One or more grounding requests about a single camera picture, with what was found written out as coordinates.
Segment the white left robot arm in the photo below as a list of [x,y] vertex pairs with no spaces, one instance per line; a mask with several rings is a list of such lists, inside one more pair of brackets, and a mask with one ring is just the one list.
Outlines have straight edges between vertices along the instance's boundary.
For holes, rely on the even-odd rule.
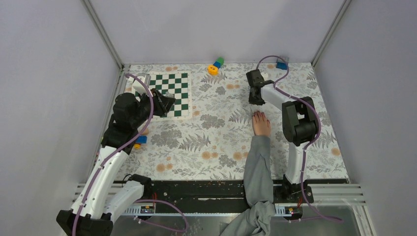
[[174,95],[118,95],[109,125],[104,133],[93,172],[69,210],[60,210],[56,221],[68,236],[109,236],[114,223],[134,201],[147,202],[152,197],[150,179],[134,175],[113,197],[109,190],[117,172],[130,155],[136,140],[153,116],[166,115],[175,103]]

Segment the grey sleeved forearm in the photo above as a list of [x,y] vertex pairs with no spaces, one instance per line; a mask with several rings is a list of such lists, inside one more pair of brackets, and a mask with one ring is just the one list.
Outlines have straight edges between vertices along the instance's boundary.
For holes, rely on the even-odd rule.
[[249,208],[233,219],[222,236],[269,236],[271,217],[276,214],[273,204],[273,181],[270,170],[270,138],[252,137],[243,185]]

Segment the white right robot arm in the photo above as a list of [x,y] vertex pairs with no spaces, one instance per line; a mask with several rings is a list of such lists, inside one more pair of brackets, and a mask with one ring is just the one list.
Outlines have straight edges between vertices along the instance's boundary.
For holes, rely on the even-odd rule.
[[298,98],[280,90],[272,80],[265,80],[259,69],[246,73],[250,86],[248,102],[270,103],[281,111],[282,131],[289,143],[287,170],[283,176],[280,197],[290,203],[308,201],[308,185],[303,179],[306,148],[315,142],[321,126],[311,97]]

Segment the person's hand with painted nails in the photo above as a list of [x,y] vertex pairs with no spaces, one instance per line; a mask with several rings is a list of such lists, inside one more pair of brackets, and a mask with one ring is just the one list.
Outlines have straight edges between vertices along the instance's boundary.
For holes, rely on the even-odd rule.
[[256,111],[252,116],[252,126],[254,135],[256,136],[267,136],[271,134],[270,121],[267,119],[265,113]]

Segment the green white chessboard mat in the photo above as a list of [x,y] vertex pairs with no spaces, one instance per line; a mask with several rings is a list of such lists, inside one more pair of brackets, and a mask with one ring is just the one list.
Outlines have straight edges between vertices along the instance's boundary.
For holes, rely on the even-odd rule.
[[156,89],[164,96],[175,98],[167,115],[154,115],[153,122],[185,120],[192,118],[191,76],[185,72],[148,72],[136,75],[149,89]]

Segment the blue grey toy block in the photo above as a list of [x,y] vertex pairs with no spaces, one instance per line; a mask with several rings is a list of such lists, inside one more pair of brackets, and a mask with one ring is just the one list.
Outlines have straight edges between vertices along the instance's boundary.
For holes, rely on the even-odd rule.
[[276,62],[276,68],[281,70],[288,70],[288,64],[284,60],[278,59]]

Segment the blue yellow toy car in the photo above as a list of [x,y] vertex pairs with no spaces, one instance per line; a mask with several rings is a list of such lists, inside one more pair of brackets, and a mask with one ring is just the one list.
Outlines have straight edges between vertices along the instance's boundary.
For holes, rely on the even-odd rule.
[[139,136],[134,142],[133,148],[139,149],[143,144],[147,143],[147,136]]

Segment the yellow blue green toy blocks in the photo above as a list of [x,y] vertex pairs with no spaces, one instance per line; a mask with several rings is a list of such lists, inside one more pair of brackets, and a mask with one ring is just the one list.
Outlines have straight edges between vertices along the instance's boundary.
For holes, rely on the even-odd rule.
[[209,65],[207,70],[208,73],[212,76],[216,76],[219,73],[219,69],[224,64],[224,59],[219,57],[212,65]]

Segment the floral tablecloth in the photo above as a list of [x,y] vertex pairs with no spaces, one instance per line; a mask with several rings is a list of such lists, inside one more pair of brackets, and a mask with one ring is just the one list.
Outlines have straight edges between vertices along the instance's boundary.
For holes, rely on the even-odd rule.
[[[248,103],[246,73],[253,63],[226,63],[217,76],[207,72],[205,64],[130,65],[129,72],[190,72],[191,118],[152,120],[148,141],[121,166],[116,180],[128,174],[144,175],[154,180],[242,179],[250,149],[252,115],[265,113],[271,122],[271,171],[281,179],[288,165],[288,147],[282,133],[281,112],[271,104]],[[322,124],[319,139],[307,150],[306,179],[342,178],[348,173],[342,159],[315,72],[310,63],[290,63],[285,75],[273,63],[263,63],[264,78],[278,80],[279,87],[297,97],[310,96]]]

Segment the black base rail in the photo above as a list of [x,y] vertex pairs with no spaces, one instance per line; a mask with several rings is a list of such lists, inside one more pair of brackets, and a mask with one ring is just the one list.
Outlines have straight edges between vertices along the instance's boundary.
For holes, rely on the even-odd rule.
[[157,213],[174,213],[166,201],[183,213],[241,213],[248,209],[242,180],[155,180],[145,184],[143,200]]

